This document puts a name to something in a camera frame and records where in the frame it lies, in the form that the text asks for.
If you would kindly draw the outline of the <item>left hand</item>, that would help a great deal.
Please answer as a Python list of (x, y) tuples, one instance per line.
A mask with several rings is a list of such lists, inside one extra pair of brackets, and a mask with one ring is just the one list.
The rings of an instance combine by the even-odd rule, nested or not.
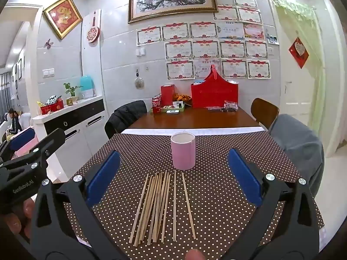
[(7, 215), (3, 215), (7, 226), (11, 230), (11, 232), (14, 235), (20, 234), (21, 231), (25, 234), (25, 236), (30, 239), (31, 238), (31, 219), (32, 219), (32, 213), (35, 208), (35, 201), (31, 198), (27, 199), (23, 202), (23, 209), (22, 212), (26, 218), (26, 224), (23, 225), (20, 218), (14, 214), (10, 213)]

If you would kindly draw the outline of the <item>right hand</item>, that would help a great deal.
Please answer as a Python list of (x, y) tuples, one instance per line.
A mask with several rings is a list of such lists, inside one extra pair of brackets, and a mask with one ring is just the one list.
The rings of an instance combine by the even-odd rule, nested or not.
[(198, 249), (190, 249), (185, 254), (185, 260), (205, 260), (205, 255)]

